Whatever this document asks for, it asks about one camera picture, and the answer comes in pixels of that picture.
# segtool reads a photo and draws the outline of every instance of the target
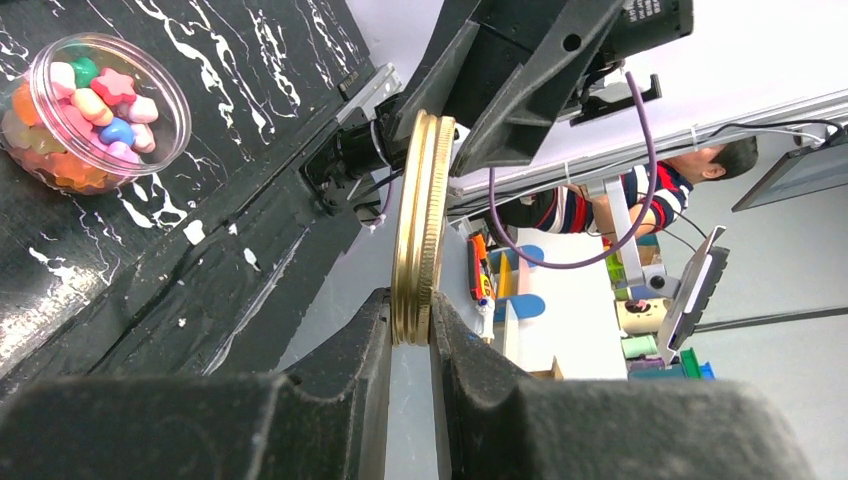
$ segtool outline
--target desk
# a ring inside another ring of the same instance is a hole
[[[255,337],[285,345],[323,281],[304,269],[328,271],[327,252],[360,230],[317,217],[288,168],[344,104],[336,86],[373,69],[344,0],[2,2],[0,82],[87,31],[158,59],[193,136],[161,174],[98,197],[56,193],[0,155],[0,397],[40,375],[201,373],[247,316],[275,322]],[[196,248],[182,232],[194,220],[207,238]],[[271,281],[296,298],[251,310]]]
[[[556,235],[532,229],[518,233],[519,245],[535,245],[545,261],[569,263],[603,251],[600,238]],[[550,370],[554,356],[563,376],[575,379],[627,379],[621,336],[606,264],[577,270],[533,268],[522,291],[539,295],[545,313],[519,324],[518,365]]]

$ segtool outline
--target monitor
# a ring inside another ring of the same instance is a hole
[[[788,152],[731,209],[740,212],[848,184],[848,136]]]

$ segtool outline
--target white label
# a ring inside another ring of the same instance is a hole
[[[633,0],[624,9],[627,10],[630,23],[636,23],[662,13],[662,4],[660,0]]]

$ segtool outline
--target white table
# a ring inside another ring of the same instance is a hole
[[[519,230],[518,245],[535,245],[545,261],[570,263],[603,251],[600,238]],[[530,270],[522,292],[545,301],[545,313],[521,320],[517,364],[526,371],[550,370],[554,357],[563,376],[575,379],[627,379],[621,335],[606,264],[577,270]]]

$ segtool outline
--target clear plastic container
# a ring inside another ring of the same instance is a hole
[[[138,47],[99,33],[39,52],[3,91],[0,120],[2,147],[18,165],[50,187],[85,195],[161,171],[191,137],[188,102],[174,78]]]

